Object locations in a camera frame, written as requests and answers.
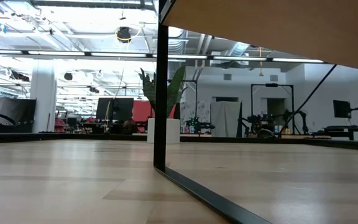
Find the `white pillar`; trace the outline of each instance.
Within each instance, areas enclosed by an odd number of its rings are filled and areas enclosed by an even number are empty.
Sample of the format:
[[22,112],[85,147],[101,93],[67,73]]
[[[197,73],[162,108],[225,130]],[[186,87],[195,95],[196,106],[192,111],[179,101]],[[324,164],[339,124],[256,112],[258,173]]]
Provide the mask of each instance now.
[[30,98],[37,100],[33,133],[55,129],[57,77],[54,64],[54,60],[35,60],[34,63],[30,90]]

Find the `floor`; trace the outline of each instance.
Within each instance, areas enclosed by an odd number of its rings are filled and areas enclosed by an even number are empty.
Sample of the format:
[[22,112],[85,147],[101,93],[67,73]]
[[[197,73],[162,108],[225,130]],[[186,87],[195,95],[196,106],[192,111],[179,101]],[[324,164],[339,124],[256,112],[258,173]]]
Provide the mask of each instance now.
[[192,143],[171,148],[167,162],[274,224],[358,224],[358,151]]
[[145,142],[58,140],[0,144],[3,223],[226,222],[158,174]]

